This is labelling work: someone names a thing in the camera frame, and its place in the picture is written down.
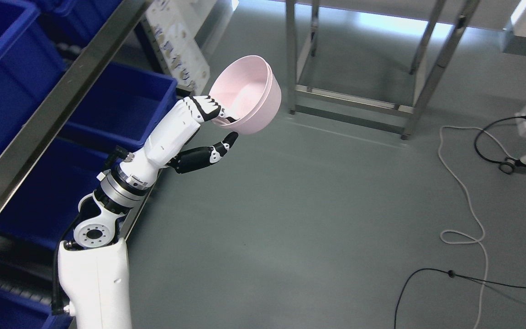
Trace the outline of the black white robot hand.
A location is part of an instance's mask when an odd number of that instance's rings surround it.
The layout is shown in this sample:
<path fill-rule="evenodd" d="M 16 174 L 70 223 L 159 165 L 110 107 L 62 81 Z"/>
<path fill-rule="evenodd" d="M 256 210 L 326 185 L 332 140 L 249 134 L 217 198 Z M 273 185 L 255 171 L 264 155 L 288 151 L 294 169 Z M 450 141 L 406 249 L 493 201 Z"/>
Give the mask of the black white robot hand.
<path fill-rule="evenodd" d="M 218 163 L 238 138 L 237 133 L 228 134 L 212 146 L 181 151 L 196 135 L 201 123 L 214 119 L 226 124 L 234 123 L 240 116 L 226 110 L 211 96 L 187 96 L 179 100 L 154 128 L 144 146 L 134 152 L 133 160 L 121 164 L 120 169 L 130 179 L 152 186 L 159 169 L 172 167 L 183 174 Z"/>

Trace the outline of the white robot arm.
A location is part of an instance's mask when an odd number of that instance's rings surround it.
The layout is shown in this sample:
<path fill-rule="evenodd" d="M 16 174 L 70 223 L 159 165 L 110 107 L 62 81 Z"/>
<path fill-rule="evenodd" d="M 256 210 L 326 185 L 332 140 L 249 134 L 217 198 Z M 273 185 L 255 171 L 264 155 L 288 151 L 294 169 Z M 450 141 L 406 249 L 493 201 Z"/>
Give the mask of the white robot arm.
<path fill-rule="evenodd" d="M 79 329 L 131 329 L 130 271 L 121 223 L 155 184 L 172 157 L 141 147 L 100 172 L 93 192 L 61 234 L 54 255 L 51 310 L 68 314 Z"/>

